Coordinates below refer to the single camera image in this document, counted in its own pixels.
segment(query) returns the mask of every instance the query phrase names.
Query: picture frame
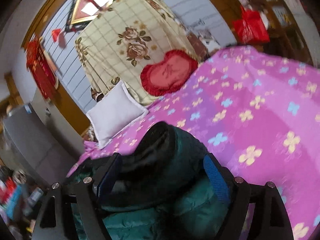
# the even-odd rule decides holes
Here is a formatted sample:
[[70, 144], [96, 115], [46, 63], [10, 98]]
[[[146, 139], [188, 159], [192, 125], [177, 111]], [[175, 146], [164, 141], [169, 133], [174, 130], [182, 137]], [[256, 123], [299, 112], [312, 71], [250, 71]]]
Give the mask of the picture frame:
[[[110, 6], [113, 1], [114, 0], [98, 0], [98, 2], [96, 2], [98, 4], [100, 3], [102, 8], [106, 8]], [[88, 3], [86, 0], [73, 0], [68, 14], [65, 32], [82, 31], [99, 13], [100, 11], [93, 4]]]

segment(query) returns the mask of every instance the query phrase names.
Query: gold frame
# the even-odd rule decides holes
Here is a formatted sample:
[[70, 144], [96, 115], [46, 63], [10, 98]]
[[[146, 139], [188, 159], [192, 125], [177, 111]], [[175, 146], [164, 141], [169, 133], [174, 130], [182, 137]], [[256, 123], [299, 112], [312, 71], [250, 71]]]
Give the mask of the gold frame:
[[[92, 16], [88, 16], [88, 17], [84, 17], [78, 20], [75, 20], [75, 16], [76, 16], [76, 12], [78, 11], [78, 6], [79, 6], [80, 0], [76, 1], [75, 7], [73, 9], [73, 13], [72, 13], [72, 18], [71, 18], [71, 23], [70, 24], [76, 24], [76, 23], [80, 23], [80, 22], [86, 22], [86, 21], [92, 21], [94, 20], [97, 15], [92, 15]], [[113, 3], [113, 0], [109, 0], [107, 3], [107, 6], [110, 6]]]

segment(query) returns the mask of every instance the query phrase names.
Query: white pillow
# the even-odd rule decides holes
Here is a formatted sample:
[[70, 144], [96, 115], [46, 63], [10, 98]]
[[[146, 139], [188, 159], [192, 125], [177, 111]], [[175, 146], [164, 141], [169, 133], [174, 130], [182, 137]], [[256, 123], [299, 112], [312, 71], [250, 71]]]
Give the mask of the white pillow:
[[105, 147], [119, 132], [138, 118], [148, 114], [129, 94], [122, 80], [104, 98], [87, 112], [99, 148]]

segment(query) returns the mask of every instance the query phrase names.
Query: red ruffle trim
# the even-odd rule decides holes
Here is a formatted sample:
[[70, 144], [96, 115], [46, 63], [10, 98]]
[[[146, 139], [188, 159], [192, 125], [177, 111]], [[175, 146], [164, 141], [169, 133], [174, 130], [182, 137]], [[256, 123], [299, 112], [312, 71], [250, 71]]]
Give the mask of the red ruffle trim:
[[[178, 85], [170, 85], [168, 87], [159, 87], [157, 85], [154, 85], [151, 80], [150, 80], [150, 75], [152, 73], [152, 71], [163, 65], [164, 63], [166, 63], [166, 61], [168, 61], [172, 56], [179, 56], [183, 59], [188, 60], [189, 62], [189, 68], [188, 68], [188, 74], [186, 74], [184, 76], [184, 78], [182, 80], [179, 81]], [[171, 51], [166, 52], [165, 56], [164, 56], [164, 60], [157, 63], [157, 64], [153, 64], [153, 65], [146, 65], [141, 74], [140, 74], [140, 78], [141, 78], [141, 84], [142, 87], [152, 96], [163, 96], [167, 93], [173, 93], [178, 91], [184, 84], [185, 82], [189, 79], [189, 77], [191, 76], [191, 74], [198, 68], [198, 62], [194, 59], [192, 59], [187, 53], [183, 52], [182, 50], [178, 50], [178, 49], [174, 49]]]

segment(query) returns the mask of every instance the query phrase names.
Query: red heart-shaped pillow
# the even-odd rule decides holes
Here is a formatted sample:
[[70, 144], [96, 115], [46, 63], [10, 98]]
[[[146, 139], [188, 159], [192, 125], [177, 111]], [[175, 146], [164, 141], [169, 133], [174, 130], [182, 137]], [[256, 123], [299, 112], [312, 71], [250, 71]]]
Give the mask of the red heart-shaped pillow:
[[198, 62], [182, 50], [166, 52], [164, 60], [146, 65], [140, 74], [143, 88], [153, 96], [178, 91], [198, 68]]

